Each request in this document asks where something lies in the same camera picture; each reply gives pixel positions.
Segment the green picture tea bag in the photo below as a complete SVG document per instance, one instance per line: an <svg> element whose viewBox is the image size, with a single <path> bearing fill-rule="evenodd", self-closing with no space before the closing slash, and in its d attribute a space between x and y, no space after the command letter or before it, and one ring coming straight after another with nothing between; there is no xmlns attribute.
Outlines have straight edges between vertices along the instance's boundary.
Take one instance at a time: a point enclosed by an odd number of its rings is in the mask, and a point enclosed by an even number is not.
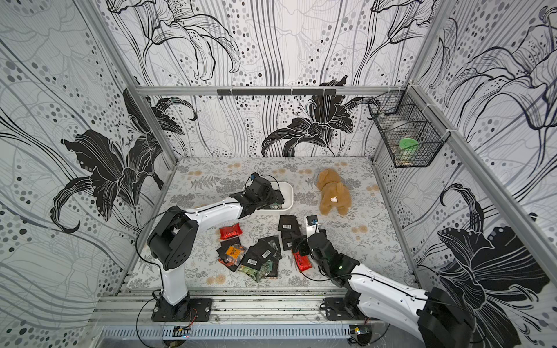
<svg viewBox="0 0 557 348"><path fill-rule="evenodd" d="M272 203L264 207L264 210L282 210L282 209L283 209L283 204L281 203Z"/></svg>

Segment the red long tea bag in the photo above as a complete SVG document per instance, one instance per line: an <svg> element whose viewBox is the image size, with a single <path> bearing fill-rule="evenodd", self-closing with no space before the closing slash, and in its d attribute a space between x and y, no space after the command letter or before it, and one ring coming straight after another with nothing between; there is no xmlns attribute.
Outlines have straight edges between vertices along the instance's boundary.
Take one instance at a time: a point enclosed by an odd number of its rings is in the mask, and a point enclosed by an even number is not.
<svg viewBox="0 0 557 348"><path fill-rule="evenodd" d="M302 256L299 252L295 252L293 254L293 256L294 256L294 261L296 262L297 268L301 273L303 273L307 270L310 270L313 267L312 263L310 262L309 256L307 256L307 255Z"/></svg>

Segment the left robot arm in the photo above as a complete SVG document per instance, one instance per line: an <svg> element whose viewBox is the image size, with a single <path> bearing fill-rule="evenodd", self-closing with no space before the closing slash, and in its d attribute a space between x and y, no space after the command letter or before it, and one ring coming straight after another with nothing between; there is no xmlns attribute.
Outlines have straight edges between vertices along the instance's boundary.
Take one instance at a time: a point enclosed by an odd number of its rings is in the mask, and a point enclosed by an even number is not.
<svg viewBox="0 0 557 348"><path fill-rule="evenodd" d="M172 206L162 214L147 246L160 266L162 298L167 304L176 306L189 294L183 264L191 255L198 233L285 203L281 183L274 177L253 173L248 181L243 191L219 202L190 210Z"/></svg>

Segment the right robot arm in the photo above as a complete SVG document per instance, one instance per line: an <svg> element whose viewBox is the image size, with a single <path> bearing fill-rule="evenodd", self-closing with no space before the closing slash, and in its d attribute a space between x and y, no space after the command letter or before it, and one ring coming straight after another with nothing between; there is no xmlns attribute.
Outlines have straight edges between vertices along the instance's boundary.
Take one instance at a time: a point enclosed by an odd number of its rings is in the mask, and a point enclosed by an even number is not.
<svg viewBox="0 0 557 348"><path fill-rule="evenodd" d="M412 334L426 347L470 347L475 315L437 287L423 290L393 281L360 261L338 252L317 231L292 244L293 252L311 256L330 281L347 290L342 311L353 319L375 318Z"/></svg>

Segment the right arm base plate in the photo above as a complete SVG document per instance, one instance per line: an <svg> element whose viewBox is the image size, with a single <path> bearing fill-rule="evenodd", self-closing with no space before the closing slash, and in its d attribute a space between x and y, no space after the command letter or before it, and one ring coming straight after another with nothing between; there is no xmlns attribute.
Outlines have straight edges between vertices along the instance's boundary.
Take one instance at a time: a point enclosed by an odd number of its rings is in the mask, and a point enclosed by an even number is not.
<svg viewBox="0 0 557 348"><path fill-rule="evenodd" d="M367 317L358 307L359 302L350 298L326 297L320 309L325 311L329 321L366 320Z"/></svg>

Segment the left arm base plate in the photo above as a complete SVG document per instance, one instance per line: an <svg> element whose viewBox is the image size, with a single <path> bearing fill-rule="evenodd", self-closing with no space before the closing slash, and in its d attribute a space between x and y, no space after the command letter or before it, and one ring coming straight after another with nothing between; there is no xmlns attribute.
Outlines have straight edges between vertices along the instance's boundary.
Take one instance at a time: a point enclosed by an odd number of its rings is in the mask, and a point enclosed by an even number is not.
<svg viewBox="0 0 557 348"><path fill-rule="evenodd" d="M184 298L178 304L170 304L164 297L157 299L152 312L154 322L208 322L213 307L210 298Z"/></svg>

